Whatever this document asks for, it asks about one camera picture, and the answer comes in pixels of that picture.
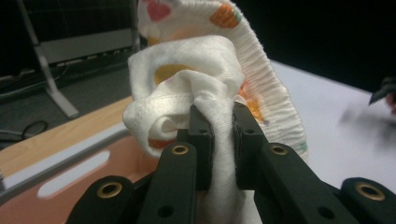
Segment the screw hole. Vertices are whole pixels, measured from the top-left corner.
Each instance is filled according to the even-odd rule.
[[[327,219],[334,219],[334,212],[327,207],[319,207],[318,213]]]
[[[97,190],[99,198],[108,199],[117,196],[122,190],[122,184],[119,182],[109,182],[102,185]]]
[[[288,154],[288,150],[283,147],[271,147],[271,151],[279,156]]]
[[[114,190],[116,190],[116,188],[117,188],[116,185],[108,185],[103,188],[102,192],[105,194],[109,194],[109,193],[113,192]]]
[[[158,209],[158,216],[159,217],[170,217],[173,215],[173,207],[169,205],[162,206]]]
[[[383,201],[385,200],[385,194],[374,185],[368,183],[357,183],[355,186],[358,193],[368,199],[374,201]]]
[[[185,146],[175,146],[172,148],[172,153],[175,155],[183,155],[186,154],[189,149]]]

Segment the dark floor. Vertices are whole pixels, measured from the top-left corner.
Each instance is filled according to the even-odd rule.
[[[91,65],[70,68],[69,72],[64,74],[60,90],[81,116],[117,102],[131,94],[126,59],[127,57],[119,57],[117,60],[104,60],[101,64],[106,67],[97,64],[100,71],[93,70],[89,75],[82,77],[76,77],[76,70],[81,72],[84,67],[92,69]],[[48,129],[51,129],[70,120],[46,94],[44,88],[17,94],[0,101],[0,105],[1,131],[22,132],[29,124],[38,120],[46,121]],[[19,137],[0,134],[0,147],[14,143],[6,141],[7,139],[18,140]]]

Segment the orange pattern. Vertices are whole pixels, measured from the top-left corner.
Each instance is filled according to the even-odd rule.
[[[152,148],[163,149],[175,142],[176,139],[171,139],[171,140],[149,139],[148,145]]]
[[[159,38],[154,38],[154,37],[148,36],[148,46],[153,46],[153,45],[156,45],[159,43],[160,43]]]
[[[233,7],[223,3],[209,20],[221,28],[234,28],[239,24],[241,18],[242,16],[233,10]]]
[[[157,68],[154,74],[154,83],[158,86],[160,83],[168,79],[169,77],[174,76],[177,72],[181,70],[194,70],[191,67],[188,67],[184,64],[165,64]]]
[[[262,112],[260,111],[260,103],[258,99],[253,99],[249,100],[248,95],[245,93],[244,88],[245,88],[246,83],[242,84],[241,88],[239,89],[238,95],[244,97],[247,100],[247,107],[250,110],[251,114],[255,119],[258,119],[259,121],[263,122],[264,121],[264,116],[262,115]]]

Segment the table surface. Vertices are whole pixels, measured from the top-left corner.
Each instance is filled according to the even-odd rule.
[[[3,176],[14,175],[28,166],[122,122],[122,113],[131,102],[131,97],[125,98],[3,149],[0,151],[0,169]]]
[[[323,181],[340,188],[349,177],[365,177],[396,192],[396,118],[384,102],[368,106],[370,92],[272,62],[300,113],[309,148],[309,166]],[[5,177],[64,148],[121,123],[132,101],[113,105],[0,152]]]

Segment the black cable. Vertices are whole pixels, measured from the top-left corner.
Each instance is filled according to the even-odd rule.
[[[12,145],[12,144],[18,143],[20,141],[23,141],[25,139],[28,139],[30,137],[36,136],[40,133],[43,133],[44,131],[47,130],[48,126],[49,125],[46,121],[38,120],[38,121],[35,121],[35,122],[27,125],[21,133],[14,132],[14,131],[8,131],[8,130],[0,130],[0,134],[16,136],[16,138],[0,138],[0,143],[6,144],[6,145]]]

